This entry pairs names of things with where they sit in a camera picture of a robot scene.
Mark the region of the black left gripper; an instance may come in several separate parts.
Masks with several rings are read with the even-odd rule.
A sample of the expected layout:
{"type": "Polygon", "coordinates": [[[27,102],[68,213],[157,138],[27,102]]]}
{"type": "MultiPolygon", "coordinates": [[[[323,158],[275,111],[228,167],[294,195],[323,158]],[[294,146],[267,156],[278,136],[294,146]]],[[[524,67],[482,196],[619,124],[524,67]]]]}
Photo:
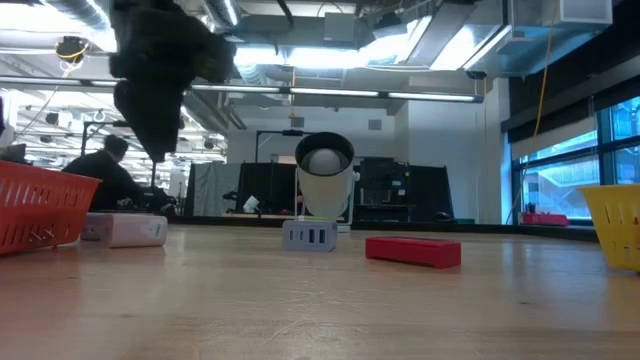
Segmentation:
{"type": "Polygon", "coordinates": [[[154,162],[176,150],[184,93],[202,78],[222,83],[235,71],[236,47],[173,0],[111,0],[119,79],[114,105],[154,162]]]}

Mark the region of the red case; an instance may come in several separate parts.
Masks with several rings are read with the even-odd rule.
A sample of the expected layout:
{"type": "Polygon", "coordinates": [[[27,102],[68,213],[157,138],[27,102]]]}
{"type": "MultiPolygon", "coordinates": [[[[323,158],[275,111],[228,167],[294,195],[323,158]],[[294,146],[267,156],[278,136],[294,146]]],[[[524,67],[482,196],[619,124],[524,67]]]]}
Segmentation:
{"type": "Polygon", "coordinates": [[[570,225],[569,219],[565,215],[549,213],[520,213],[519,223],[521,225],[559,227],[568,227],[570,225]]]}

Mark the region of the person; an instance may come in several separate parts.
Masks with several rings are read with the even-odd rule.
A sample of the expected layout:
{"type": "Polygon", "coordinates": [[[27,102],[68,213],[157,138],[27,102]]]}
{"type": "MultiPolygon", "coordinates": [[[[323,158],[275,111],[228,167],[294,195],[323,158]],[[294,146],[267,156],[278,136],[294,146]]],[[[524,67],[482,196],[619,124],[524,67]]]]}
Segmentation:
{"type": "Polygon", "coordinates": [[[143,205],[143,189],[120,165],[127,150],[128,143],[124,139],[108,135],[102,149],[82,155],[62,169],[65,173],[101,181],[91,201],[90,212],[117,210],[118,203],[124,199],[130,199],[135,206],[143,205]]]}

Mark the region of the black curtain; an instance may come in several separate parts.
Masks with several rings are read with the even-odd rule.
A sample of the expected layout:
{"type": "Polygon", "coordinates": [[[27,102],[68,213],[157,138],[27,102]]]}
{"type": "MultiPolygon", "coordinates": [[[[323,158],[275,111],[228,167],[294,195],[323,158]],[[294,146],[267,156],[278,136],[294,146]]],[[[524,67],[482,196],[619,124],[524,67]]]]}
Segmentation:
{"type": "Polygon", "coordinates": [[[263,214],[292,214],[297,196],[294,194],[296,167],[280,163],[243,163],[237,190],[236,210],[251,196],[258,200],[257,208],[263,214]]]}

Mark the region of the red box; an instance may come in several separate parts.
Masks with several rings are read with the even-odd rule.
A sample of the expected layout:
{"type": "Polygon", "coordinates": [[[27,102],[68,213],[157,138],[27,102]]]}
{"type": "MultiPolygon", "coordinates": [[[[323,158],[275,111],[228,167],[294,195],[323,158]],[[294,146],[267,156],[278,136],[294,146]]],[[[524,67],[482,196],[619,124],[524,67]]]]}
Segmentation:
{"type": "Polygon", "coordinates": [[[369,237],[365,239],[365,257],[447,269],[461,264],[462,245],[435,238],[369,237]]]}

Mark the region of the large glass window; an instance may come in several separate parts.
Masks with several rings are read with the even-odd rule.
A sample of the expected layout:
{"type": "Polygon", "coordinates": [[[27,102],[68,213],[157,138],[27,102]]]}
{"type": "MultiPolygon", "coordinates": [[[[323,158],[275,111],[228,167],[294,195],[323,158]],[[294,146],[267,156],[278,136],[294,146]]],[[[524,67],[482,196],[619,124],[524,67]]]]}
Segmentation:
{"type": "Polygon", "coordinates": [[[597,110],[587,117],[511,140],[513,216],[538,212],[562,215],[573,222],[591,219],[579,189],[585,186],[640,184],[640,96],[597,110]]]}

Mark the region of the black metal table frame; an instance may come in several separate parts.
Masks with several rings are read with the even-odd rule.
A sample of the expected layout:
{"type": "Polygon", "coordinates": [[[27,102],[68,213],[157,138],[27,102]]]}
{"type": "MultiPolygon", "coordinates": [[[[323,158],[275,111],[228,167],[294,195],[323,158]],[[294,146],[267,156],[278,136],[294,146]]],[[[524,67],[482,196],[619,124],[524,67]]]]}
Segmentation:
{"type": "MultiPolygon", "coordinates": [[[[195,217],[172,216],[169,224],[201,225],[201,226],[236,226],[278,228],[285,222],[284,218],[267,217],[195,217]]],[[[492,224],[454,224],[454,223],[402,223],[360,221],[351,225],[352,230],[393,231],[393,232],[450,232],[478,234],[527,235],[546,238],[557,238],[573,241],[597,243],[596,231],[589,227],[554,227],[554,226],[521,226],[492,224]]]]}

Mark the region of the lavender usb charger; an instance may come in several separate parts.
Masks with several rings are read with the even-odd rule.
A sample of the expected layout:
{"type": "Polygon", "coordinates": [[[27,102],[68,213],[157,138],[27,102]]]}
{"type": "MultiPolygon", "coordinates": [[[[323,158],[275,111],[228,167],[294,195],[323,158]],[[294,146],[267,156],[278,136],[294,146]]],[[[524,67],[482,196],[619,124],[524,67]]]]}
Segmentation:
{"type": "Polygon", "coordinates": [[[336,246],[338,225],[331,221],[286,220],[282,226],[283,248],[290,251],[331,252],[336,246]]]}

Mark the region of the long light bar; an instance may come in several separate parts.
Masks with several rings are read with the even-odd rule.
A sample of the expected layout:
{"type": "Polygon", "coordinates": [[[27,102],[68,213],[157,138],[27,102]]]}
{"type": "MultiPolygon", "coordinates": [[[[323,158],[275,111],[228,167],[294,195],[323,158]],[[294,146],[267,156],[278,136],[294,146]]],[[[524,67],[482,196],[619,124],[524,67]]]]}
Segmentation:
{"type": "MultiPolygon", "coordinates": [[[[74,79],[54,77],[25,77],[0,75],[0,83],[6,85],[34,85],[34,86],[62,86],[62,87],[92,87],[111,89],[117,84],[116,80],[74,79]]],[[[481,103],[484,97],[481,95],[460,95],[446,93],[425,92],[399,92],[399,91],[373,91],[351,89],[309,88],[291,86],[248,86],[248,85],[216,85],[205,83],[193,83],[187,90],[205,92],[225,92],[261,95],[313,95],[353,98],[376,98],[390,100],[429,101],[429,102],[456,102],[456,103],[481,103]]]]}

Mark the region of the black equipment rack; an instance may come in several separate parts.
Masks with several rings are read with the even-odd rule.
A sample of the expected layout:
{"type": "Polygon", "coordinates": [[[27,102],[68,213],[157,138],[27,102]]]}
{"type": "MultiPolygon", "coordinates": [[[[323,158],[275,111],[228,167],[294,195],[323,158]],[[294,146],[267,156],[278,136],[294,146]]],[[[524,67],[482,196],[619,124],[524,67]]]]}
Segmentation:
{"type": "Polygon", "coordinates": [[[355,219],[372,222],[450,223],[454,210],[445,167],[365,158],[357,167],[355,219]]]}

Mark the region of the orange plastic basket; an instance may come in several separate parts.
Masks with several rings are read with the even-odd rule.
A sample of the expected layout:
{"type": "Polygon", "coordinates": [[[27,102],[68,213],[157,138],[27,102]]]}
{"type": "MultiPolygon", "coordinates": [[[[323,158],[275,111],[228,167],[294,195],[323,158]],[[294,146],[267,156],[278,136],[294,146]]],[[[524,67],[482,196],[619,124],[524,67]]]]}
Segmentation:
{"type": "Polygon", "coordinates": [[[100,183],[0,161],[0,255],[75,242],[100,183]]]}

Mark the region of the yellow plastic basket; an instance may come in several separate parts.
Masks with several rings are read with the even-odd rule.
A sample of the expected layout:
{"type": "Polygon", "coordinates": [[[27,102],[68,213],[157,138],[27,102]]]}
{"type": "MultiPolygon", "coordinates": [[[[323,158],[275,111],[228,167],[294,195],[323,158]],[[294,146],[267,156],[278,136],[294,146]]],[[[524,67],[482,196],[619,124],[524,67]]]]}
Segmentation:
{"type": "Polygon", "coordinates": [[[587,203],[607,264],[640,273],[640,184],[578,190],[587,203]]]}

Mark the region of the gray curtain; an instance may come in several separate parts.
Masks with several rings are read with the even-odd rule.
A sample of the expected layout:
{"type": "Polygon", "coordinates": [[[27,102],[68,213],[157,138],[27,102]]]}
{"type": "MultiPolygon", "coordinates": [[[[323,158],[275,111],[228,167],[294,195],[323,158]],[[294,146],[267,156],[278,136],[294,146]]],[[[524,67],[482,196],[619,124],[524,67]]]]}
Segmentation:
{"type": "Polygon", "coordinates": [[[194,174],[193,214],[203,217],[221,217],[235,208],[235,201],[225,199],[226,194],[238,190],[240,164],[196,164],[194,174]]]}

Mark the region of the pink usb charger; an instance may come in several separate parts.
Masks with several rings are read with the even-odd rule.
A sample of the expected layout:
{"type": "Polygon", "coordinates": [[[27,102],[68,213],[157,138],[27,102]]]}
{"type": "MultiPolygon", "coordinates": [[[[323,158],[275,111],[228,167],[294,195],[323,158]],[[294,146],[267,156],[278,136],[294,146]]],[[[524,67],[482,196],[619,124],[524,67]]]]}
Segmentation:
{"type": "Polygon", "coordinates": [[[161,247],[167,239],[164,216],[136,213],[89,213],[80,234],[83,241],[109,248],[161,247]]]}

